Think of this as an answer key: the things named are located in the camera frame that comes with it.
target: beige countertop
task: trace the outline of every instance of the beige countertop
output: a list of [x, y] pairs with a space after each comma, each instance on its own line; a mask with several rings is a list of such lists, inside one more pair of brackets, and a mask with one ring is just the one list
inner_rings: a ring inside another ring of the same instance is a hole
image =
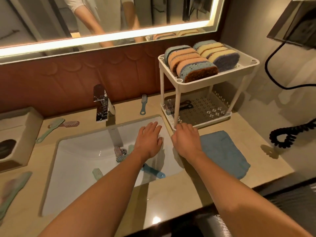
[[[163, 117], [169, 134], [172, 135], [171, 127], [164, 118], [159, 103], [160, 95], [149, 97], [145, 116], [139, 114], [140, 99], [116, 104], [116, 124], [159, 114]], [[57, 128], [42, 143], [34, 146], [26, 167], [0, 174], [0, 188], [2, 188], [4, 183], [16, 178], [20, 173], [33, 172], [26, 186], [12, 202], [0, 227], [0, 236], [37, 236], [44, 229], [54, 218], [54, 215], [41, 217], [40, 213], [57, 142], [65, 137], [106, 127], [105, 122], [95, 122], [95, 109], [62, 117], [66, 121], [80, 121], [80, 125], [74, 128]], [[39, 135], [47, 130], [51, 121], [52, 119], [43, 121]], [[251, 165], [247, 175], [241, 179], [247, 186], [254, 188], [294, 172], [282, 157], [273, 159], [263, 152], [261, 146], [269, 146], [269, 144], [238, 113], [233, 113], [228, 121], [200, 129], [199, 133], [205, 135], [221, 130], [229, 134]], [[185, 160], [183, 164], [185, 169], [176, 175], [134, 188], [116, 236], [128, 235], [150, 227], [153, 225], [154, 218], [166, 221], [212, 203], [206, 188], [192, 166]]]

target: chrome faucet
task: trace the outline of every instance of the chrome faucet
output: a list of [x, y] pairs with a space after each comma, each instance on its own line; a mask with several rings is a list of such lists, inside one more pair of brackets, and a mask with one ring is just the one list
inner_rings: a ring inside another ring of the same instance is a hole
[[115, 115], [114, 106], [111, 104], [111, 101], [101, 84], [93, 87], [93, 101], [100, 102], [100, 105], [97, 107], [97, 122], [107, 121], [109, 116]]

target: white plastic rack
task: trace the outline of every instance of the white plastic rack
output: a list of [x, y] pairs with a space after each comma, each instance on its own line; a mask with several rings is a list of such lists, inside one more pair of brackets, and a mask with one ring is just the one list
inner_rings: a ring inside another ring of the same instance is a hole
[[[232, 109], [247, 83], [247, 78], [253, 72], [255, 66], [259, 64], [259, 60], [228, 45], [224, 46], [239, 53], [240, 59], [236, 67], [232, 70], [220, 72], [217, 75], [189, 83], [183, 83], [183, 80], [180, 79], [176, 73], [172, 73], [170, 71], [170, 69], [165, 65], [164, 55], [160, 55], [158, 57], [161, 92], [160, 105], [174, 131], [177, 123], [181, 122], [190, 123], [194, 127], [201, 128], [230, 118]], [[164, 74], [168, 77], [176, 89], [176, 95], [166, 99], [164, 96]], [[213, 85], [231, 79], [236, 79], [238, 77], [243, 77], [243, 79], [231, 103], [228, 103], [216, 92], [212, 92]], [[179, 111], [180, 103], [188, 100], [191, 101], [193, 108]], [[165, 106], [167, 102], [174, 104], [174, 114], [166, 112]]]

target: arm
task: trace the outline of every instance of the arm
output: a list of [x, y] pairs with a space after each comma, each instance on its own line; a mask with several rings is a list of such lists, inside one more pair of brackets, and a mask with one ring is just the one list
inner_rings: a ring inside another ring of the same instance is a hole
[[[123, 10], [126, 19], [126, 23], [129, 30], [140, 29], [139, 20], [136, 14], [135, 5], [132, 1], [123, 1]], [[143, 42], [145, 41], [144, 37], [135, 37], [135, 42]]]
[[[82, 21], [82, 23], [89, 29], [89, 31], [94, 35], [105, 34], [105, 31], [102, 29], [100, 24], [95, 19], [94, 15], [89, 11], [85, 5], [77, 7], [74, 11], [74, 14]], [[110, 47], [113, 46], [112, 41], [101, 42], [101, 47]]]
[[133, 152], [63, 210], [39, 236], [114, 236], [140, 169], [161, 148], [160, 129], [157, 122], [141, 127]]
[[200, 175], [233, 236], [311, 237], [272, 203], [209, 159], [202, 151], [198, 130], [192, 125], [178, 124], [172, 142]]

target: person's right hand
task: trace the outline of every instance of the person's right hand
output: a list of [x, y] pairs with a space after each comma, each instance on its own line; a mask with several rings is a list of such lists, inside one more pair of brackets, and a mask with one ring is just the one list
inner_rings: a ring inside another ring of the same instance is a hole
[[189, 163], [202, 151], [200, 135], [197, 128], [191, 124], [177, 124], [176, 132], [171, 137], [176, 151], [183, 156]]

